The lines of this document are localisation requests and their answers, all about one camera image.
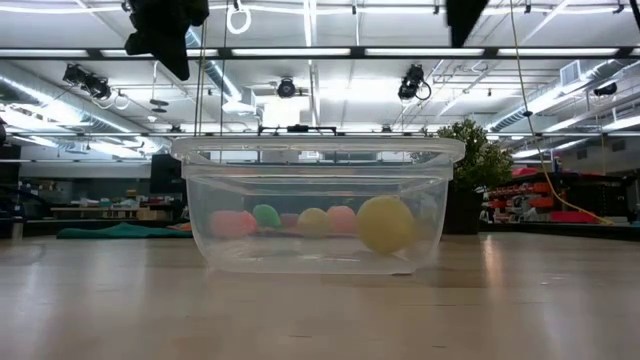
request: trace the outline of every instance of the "green plant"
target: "green plant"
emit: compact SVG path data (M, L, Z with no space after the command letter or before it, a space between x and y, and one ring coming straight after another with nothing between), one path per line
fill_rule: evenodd
M425 136L426 129L421 130ZM465 144L464 159L453 167L453 186L459 192L475 191L479 187L489 189L511 179L513 160L508 151L487 140L487 132L473 120L464 120L452 126L440 128L438 137L460 140ZM417 162L426 162L433 155L413 153L411 158Z

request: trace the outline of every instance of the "green ball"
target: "green ball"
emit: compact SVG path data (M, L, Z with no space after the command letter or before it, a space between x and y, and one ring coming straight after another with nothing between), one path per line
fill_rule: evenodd
M256 218L259 226L275 229L280 227L280 215L272 206L256 205L256 207L253 208L253 217Z

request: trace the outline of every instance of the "green mat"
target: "green mat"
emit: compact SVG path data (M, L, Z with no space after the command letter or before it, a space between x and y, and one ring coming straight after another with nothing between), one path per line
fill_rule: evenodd
M165 228L148 228L145 226L120 223L106 229L83 230L62 229L58 232L58 239L144 239L144 238L191 238L188 231Z

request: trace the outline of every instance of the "container lid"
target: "container lid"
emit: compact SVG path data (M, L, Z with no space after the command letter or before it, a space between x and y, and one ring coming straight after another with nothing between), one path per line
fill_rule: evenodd
M464 143L453 139L386 136L220 136L174 140L171 155L179 160L198 151L392 151L447 154L464 158Z

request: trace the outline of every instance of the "ball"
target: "ball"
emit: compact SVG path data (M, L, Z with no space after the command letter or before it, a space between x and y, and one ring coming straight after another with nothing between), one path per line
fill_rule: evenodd
M311 208L300 214L297 229L305 237L324 237L331 232L331 221L326 212Z
M211 214L209 225L214 236L229 239L247 235L245 223L242 213L220 210Z
M371 250L389 255L416 240L411 210L400 199L378 196L367 200L357 215L360 240Z
M339 234L354 234L358 229L356 213L348 206L332 206L327 210L331 230Z
M280 227L280 215L276 209L269 205L256 205L253 208L253 217L259 226L277 229Z
M280 215L280 223L285 229L294 228L298 224L298 214L282 214Z

